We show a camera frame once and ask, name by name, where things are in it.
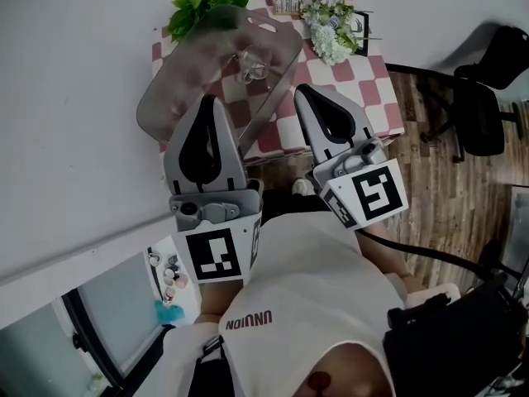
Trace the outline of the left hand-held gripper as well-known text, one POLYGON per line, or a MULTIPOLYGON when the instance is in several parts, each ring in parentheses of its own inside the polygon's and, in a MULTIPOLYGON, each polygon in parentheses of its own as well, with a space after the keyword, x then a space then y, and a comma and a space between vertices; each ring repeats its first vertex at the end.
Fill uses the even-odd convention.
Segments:
POLYGON ((195 284, 246 281, 258 253, 264 183, 249 182, 222 101, 207 94, 176 125, 164 153, 177 256, 195 284), (195 194, 203 186, 204 194, 195 194))

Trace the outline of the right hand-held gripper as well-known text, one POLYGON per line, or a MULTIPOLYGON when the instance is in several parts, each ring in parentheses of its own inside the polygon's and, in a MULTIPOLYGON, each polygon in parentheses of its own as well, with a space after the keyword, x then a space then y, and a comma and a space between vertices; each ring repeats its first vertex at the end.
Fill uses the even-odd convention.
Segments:
POLYGON ((367 227, 408 209, 398 161, 371 138, 374 130, 358 103, 330 88, 301 84, 294 105, 318 163, 315 189, 345 228, 367 227))

